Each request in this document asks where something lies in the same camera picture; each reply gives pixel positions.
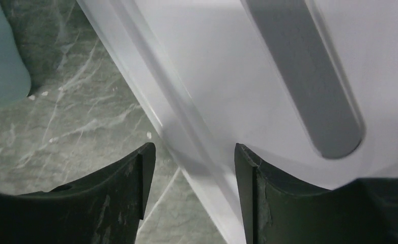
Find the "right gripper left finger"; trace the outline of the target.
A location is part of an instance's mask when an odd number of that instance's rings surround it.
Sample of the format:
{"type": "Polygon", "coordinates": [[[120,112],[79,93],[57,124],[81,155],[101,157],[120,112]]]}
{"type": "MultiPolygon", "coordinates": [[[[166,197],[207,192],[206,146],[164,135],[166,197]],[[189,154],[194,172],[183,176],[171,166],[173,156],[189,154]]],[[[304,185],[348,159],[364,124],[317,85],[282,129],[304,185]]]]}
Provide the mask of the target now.
{"type": "Polygon", "coordinates": [[[49,192],[0,193],[0,243],[135,243],[155,163],[148,142],[49,192]]]}

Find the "teal plastic bin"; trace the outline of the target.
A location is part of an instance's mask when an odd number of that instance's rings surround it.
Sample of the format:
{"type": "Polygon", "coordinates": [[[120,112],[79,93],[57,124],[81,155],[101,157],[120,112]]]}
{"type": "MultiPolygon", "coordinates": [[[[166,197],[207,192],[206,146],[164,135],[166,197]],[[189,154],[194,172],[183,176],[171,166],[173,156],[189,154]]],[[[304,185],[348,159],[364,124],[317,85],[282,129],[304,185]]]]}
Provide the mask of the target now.
{"type": "Polygon", "coordinates": [[[31,77],[18,52],[12,28],[0,5],[0,107],[27,97],[31,77]]]}

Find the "white bin lid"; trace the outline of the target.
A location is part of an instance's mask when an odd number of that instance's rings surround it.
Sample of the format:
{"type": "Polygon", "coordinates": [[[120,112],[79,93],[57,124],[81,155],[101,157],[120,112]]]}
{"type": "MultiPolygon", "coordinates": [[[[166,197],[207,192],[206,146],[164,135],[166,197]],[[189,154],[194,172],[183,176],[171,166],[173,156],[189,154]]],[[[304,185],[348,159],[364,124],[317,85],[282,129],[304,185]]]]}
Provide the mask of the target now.
{"type": "Polygon", "coordinates": [[[335,190],[398,178],[398,1],[79,1],[227,243],[234,151],[335,190]]]}

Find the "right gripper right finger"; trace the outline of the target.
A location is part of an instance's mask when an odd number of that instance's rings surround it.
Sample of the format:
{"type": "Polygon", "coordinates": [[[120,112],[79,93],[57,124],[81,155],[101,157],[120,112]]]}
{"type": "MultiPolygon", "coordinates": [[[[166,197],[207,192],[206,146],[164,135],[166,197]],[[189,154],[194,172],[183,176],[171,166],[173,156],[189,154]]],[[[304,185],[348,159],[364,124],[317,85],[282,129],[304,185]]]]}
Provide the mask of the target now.
{"type": "Polygon", "coordinates": [[[234,161],[247,243],[398,243],[398,178],[358,178],[328,190],[244,144],[236,144],[234,161]]]}

